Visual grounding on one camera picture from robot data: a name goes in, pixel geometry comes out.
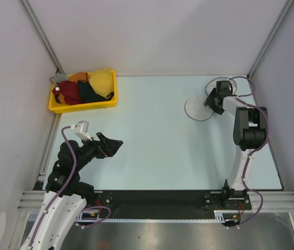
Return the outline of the white mesh laundry bag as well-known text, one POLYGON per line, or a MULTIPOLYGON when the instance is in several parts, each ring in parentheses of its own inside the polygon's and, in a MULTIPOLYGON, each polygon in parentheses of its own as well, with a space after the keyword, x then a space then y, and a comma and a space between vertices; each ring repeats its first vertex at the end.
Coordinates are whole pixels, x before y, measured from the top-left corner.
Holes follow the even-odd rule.
POLYGON ((206 97, 196 96, 188 99, 185 103, 186 115, 196 121, 208 120, 212 117, 214 110, 208 106, 209 95, 217 87, 218 81, 228 81, 230 83, 229 90, 232 94, 236 94, 237 84, 235 80, 227 77, 217 77, 208 82, 204 88, 206 97))

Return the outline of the yellow bra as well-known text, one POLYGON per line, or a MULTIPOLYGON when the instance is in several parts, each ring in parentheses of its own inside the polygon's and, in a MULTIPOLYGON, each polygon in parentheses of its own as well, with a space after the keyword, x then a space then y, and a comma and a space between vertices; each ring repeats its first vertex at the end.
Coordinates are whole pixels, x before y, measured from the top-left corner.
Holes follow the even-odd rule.
POLYGON ((96 69, 88 81, 94 92, 104 98, 114 91, 114 78, 109 68, 96 69))

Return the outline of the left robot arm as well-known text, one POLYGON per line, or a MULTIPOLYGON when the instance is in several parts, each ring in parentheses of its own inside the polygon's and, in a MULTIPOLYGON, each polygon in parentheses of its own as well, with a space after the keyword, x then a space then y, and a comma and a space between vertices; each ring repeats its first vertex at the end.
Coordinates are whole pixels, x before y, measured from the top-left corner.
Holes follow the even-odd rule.
POLYGON ((105 212, 111 209, 97 202, 94 187, 80 181, 79 171, 93 159, 113 157, 123 141, 109 139, 101 132, 98 139, 88 138, 82 146, 74 140, 61 144, 45 187, 40 212, 21 249, 60 249, 79 214, 83 211, 105 212))

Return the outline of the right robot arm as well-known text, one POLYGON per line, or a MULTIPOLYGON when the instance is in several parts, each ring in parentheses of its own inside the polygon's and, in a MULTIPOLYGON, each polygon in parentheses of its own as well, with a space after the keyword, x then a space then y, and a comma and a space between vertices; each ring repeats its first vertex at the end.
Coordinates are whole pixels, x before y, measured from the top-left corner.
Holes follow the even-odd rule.
POLYGON ((243 205, 245 210, 249 210, 248 176, 256 154, 268 143, 267 109, 241 100, 236 95, 232 79, 216 78, 210 81, 205 93, 205 107, 218 115, 228 112, 235 118, 232 137, 237 147, 236 155, 216 208, 236 210, 243 205))

